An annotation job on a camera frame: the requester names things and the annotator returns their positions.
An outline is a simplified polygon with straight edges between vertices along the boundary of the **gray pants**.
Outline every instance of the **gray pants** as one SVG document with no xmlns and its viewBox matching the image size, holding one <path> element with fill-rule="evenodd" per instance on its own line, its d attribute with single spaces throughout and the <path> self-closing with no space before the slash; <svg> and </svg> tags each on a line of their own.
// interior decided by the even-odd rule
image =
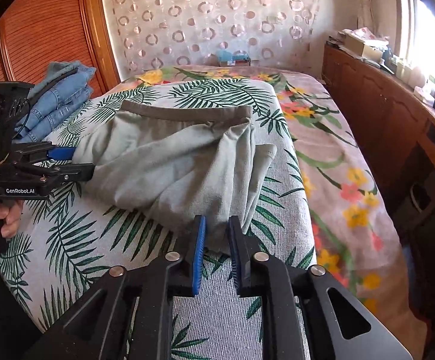
<svg viewBox="0 0 435 360">
<path fill-rule="evenodd" d="M 125 100 L 80 141 L 75 163 L 94 163 L 84 190 L 118 208 L 142 210 L 176 234 L 205 215 L 206 246 L 228 251 L 225 227 L 250 225 L 272 144 L 256 145 L 252 108 L 175 109 Z"/>
</svg>

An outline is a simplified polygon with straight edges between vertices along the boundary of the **stack of jeans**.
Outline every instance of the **stack of jeans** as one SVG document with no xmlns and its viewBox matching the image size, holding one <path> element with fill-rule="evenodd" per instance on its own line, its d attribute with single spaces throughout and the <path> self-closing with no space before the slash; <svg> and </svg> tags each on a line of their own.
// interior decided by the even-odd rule
<svg viewBox="0 0 435 360">
<path fill-rule="evenodd" d="M 87 83 L 95 71 L 95 67 L 84 66 L 79 61 L 51 62 L 46 78 L 29 91 L 28 99 L 35 96 L 39 99 L 27 120 L 23 117 L 17 123 L 15 131 L 19 134 L 13 142 L 39 142 L 81 108 L 93 92 Z"/>
</svg>

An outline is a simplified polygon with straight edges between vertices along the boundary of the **silver bolt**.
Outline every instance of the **silver bolt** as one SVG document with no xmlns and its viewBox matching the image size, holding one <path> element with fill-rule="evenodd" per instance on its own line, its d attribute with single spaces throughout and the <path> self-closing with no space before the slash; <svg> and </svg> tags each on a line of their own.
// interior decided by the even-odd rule
<svg viewBox="0 0 435 360">
<path fill-rule="evenodd" d="M 256 254 L 254 254 L 254 259 L 256 261 L 267 261 L 267 260 L 269 260 L 269 254 L 267 254 L 263 251 L 259 251 Z"/>
<path fill-rule="evenodd" d="M 322 276 L 326 273 L 326 268 L 324 268 L 324 266 L 321 265 L 313 265 L 310 268 L 310 272 L 314 275 L 314 276 Z"/>
<path fill-rule="evenodd" d="M 116 265 L 113 268 L 109 269 L 109 274 L 113 278 L 117 278 L 118 276 L 122 276 L 125 273 L 125 269 L 120 265 Z"/>
<path fill-rule="evenodd" d="M 170 251 L 166 253 L 166 260 L 168 261 L 178 261 L 180 258 L 180 254 L 176 251 Z"/>
</svg>

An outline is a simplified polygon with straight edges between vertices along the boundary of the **bed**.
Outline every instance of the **bed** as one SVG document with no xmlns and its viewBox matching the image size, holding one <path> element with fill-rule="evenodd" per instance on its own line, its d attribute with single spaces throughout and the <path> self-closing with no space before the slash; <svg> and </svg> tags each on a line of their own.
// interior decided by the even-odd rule
<svg viewBox="0 0 435 360">
<path fill-rule="evenodd" d="M 189 96 L 196 87 L 226 88 L 225 95 Z M 157 107 L 251 104 L 257 139 L 276 144 L 277 156 L 248 234 L 288 264 L 325 266 L 415 359 L 422 357 L 427 329 L 409 308 L 397 233 L 346 120 L 318 81 L 259 67 L 149 71 L 86 103 L 47 140 L 76 145 L 124 99 Z M 92 200 L 74 184 L 26 203 L 20 231 L 0 256 L 0 272 L 44 331 L 106 269 L 146 265 L 173 242 L 169 229 L 141 212 Z M 260 358 L 259 299 L 236 297 L 227 256 L 207 251 L 204 265 L 200 295 L 175 302 L 172 357 Z"/>
</svg>

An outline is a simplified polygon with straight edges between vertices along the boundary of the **white tablecloth with green leaves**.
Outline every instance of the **white tablecloth with green leaves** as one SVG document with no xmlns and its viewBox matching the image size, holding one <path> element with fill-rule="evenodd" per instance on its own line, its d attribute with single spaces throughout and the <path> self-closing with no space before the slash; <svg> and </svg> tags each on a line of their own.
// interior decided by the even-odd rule
<svg viewBox="0 0 435 360">
<path fill-rule="evenodd" d="M 77 145 L 80 137 L 110 120 L 124 99 L 156 107 L 252 105 L 256 142 L 275 144 L 277 155 L 247 234 L 256 235 L 263 250 L 293 266 L 306 268 L 315 261 L 301 173 L 271 85 L 227 79 L 116 92 L 85 103 L 47 140 Z M 45 331 L 110 267 L 145 266 L 173 242 L 172 229 L 147 220 L 137 210 L 109 207 L 83 194 L 79 184 L 69 184 L 47 200 L 26 203 L 19 233 L 0 256 L 0 272 L 18 302 Z M 199 296 L 175 299 L 172 357 L 259 359 L 259 299 L 236 296 L 228 256 L 207 251 L 203 276 Z"/>
</svg>

